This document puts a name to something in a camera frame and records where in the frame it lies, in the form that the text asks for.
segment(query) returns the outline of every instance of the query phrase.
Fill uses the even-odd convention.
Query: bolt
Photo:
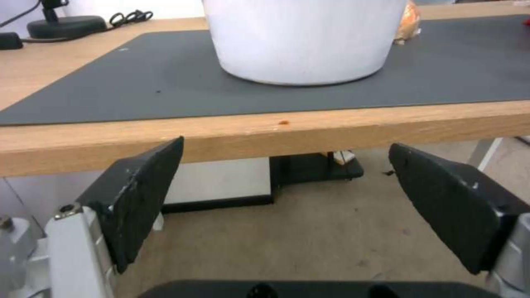
[[[13,220],[9,216],[0,216],[0,230],[11,233],[15,229]]]
[[[83,207],[81,207],[81,205],[78,202],[75,202],[72,204],[61,206],[59,210],[57,211],[57,213],[55,214],[54,219],[56,221],[62,220],[63,218],[67,218],[69,216],[76,215],[82,212],[83,212]]]

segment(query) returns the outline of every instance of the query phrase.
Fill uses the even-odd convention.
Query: wooden tabletop
[[[511,1],[421,7],[426,20],[530,14]],[[199,30],[203,18],[152,20],[80,40],[0,52],[0,110],[141,33]],[[530,135],[523,101],[0,127],[0,177],[103,169],[185,136],[185,162]]]

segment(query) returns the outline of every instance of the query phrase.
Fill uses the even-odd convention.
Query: white bowl
[[[203,0],[227,72],[282,85],[355,80],[384,64],[407,0]]]

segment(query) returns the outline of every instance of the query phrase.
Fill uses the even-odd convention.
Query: beige carpet
[[[466,161],[476,142],[418,146]],[[356,152],[365,176],[295,185],[273,205],[167,215],[136,263],[118,279],[118,297],[136,297],[174,279],[459,281],[482,285],[414,210],[386,148]],[[530,148],[505,139],[487,173],[530,199]]]

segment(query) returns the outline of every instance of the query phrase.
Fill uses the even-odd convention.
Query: black cable
[[[141,23],[150,20],[153,17],[153,12],[147,11],[142,12],[140,10],[135,10],[131,13],[129,13],[127,16],[124,16],[121,12],[114,14],[110,20],[109,23],[111,24],[111,27],[106,28],[103,31],[97,32],[109,32],[114,29],[118,29],[119,27],[127,24],[132,23]],[[93,33],[84,34],[81,36],[74,36],[74,37],[68,37],[68,38],[54,38],[54,39],[20,39],[22,42],[26,43],[53,43],[53,42],[62,42],[62,41],[70,41],[75,40],[83,37],[87,37],[89,35],[92,35]]]
[[[2,28],[3,26],[6,26],[7,24],[9,24],[9,23],[11,23],[11,22],[14,22],[14,21],[20,19],[21,17],[27,15],[28,13],[30,13],[30,12],[36,10],[37,7],[39,7],[39,5],[40,5],[40,1],[41,1],[41,0],[38,0],[37,3],[35,4],[35,6],[33,6],[32,8],[30,8],[30,9],[28,9],[28,10],[26,10],[25,12],[20,13],[20,14],[18,14],[18,15],[16,15],[16,16],[10,18],[9,20],[6,20],[6,21],[0,23],[0,28]]]

